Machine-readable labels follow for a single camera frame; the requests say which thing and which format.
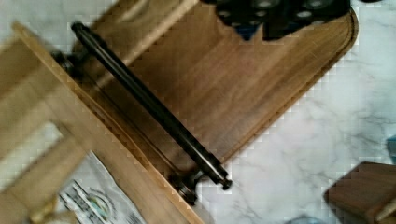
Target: wooden furniture part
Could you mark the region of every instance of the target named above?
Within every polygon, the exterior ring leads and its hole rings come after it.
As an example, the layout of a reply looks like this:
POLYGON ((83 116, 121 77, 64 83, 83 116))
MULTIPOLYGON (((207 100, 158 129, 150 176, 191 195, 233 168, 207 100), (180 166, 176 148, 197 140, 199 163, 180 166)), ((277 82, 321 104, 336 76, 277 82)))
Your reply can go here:
POLYGON ((363 162, 324 194, 344 224, 396 223, 396 166, 363 162))
POLYGON ((57 64, 22 25, 0 48, 0 160, 47 121, 64 140, 0 192, 0 223, 21 223, 60 190, 93 151, 147 223, 204 223, 154 168, 130 135, 57 64))
MULTIPOLYGON (((262 42, 261 35, 244 42, 218 21, 212 6, 191 0, 182 4, 186 7, 177 7, 139 38, 130 38, 142 28, 139 19, 117 22, 108 16, 117 13, 108 12, 93 28, 104 34, 110 48, 223 162, 318 81, 351 48, 358 32, 351 11, 276 42, 262 42)), ((121 114, 115 116, 123 117, 121 125, 133 127, 131 133, 163 175, 194 166, 99 62, 88 60, 83 68, 94 83, 94 88, 86 89, 90 96, 104 94, 116 105, 121 114)))

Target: wooden panel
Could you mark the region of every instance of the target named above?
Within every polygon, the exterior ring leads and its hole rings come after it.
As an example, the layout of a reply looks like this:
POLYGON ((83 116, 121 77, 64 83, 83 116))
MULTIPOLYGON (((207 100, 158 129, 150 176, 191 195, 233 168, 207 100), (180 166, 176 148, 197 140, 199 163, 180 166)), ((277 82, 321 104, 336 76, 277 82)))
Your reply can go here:
POLYGON ((134 201, 144 219, 148 223, 202 223, 149 163, 134 140, 66 74, 32 34, 18 23, 14 24, 14 30, 48 69, 37 73, 37 78, 30 82, 35 92, 45 94, 43 83, 57 80, 58 84, 42 101, 73 136, 94 142, 92 150, 134 201), (113 126, 107 128, 100 119, 113 126))
POLYGON ((378 215, 396 199, 396 166, 363 162, 331 186, 324 198, 341 223, 391 223, 392 218, 385 217, 394 216, 394 209, 378 215))
MULTIPOLYGON (((350 49, 358 24, 351 12, 276 42, 262 42, 261 31, 244 42, 212 9, 197 4, 129 67, 209 151, 227 161, 350 49)), ((193 166, 118 81, 96 81, 177 170, 193 166)))
POLYGON ((0 98, 38 66, 38 59, 16 36, 1 43, 0 98))

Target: black metal rod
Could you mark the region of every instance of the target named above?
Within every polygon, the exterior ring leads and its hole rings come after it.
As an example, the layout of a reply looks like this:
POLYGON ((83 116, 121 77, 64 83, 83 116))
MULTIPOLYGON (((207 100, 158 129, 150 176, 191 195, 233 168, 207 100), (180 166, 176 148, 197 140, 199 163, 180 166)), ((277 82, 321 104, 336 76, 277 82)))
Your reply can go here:
POLYGON ((216 184, 228 189, 232 181, 219 160, 183 126, 183 124, 157 99, 157 97, 137 78, 112 52, 106 42, 81 22, 75 22, 72 30, 76 37, 135 99, 159 122, 175 141, 190 155, 198 167, 216 184))

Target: marble floor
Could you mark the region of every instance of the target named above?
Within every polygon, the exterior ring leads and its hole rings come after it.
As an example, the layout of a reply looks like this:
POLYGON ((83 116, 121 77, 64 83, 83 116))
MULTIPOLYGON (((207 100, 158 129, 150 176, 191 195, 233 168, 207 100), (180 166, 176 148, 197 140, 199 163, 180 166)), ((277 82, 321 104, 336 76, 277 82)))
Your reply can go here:
MULTIPOLYGON (((70 22, 92 22, 113 0, 0 0, 0 40, 21 21, 61 50, 70 22)), ((200 184, 215 223, 281 224, 301 215, 336 224, 322 193, 361 161, 390 163, 396 134, 396 1, 353 0, 358 41, 270 129, 226 165, 234 185, 200 184)))

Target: wooden block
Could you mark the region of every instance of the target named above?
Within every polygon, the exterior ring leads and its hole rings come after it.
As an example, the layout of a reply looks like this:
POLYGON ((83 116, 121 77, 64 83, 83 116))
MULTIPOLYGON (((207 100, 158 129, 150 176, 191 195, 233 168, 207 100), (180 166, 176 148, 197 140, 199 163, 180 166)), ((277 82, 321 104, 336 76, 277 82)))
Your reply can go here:
POLYGON ((396 211, 396 166, 363 162, 324 194, 342 223, 391 223, 396 211))

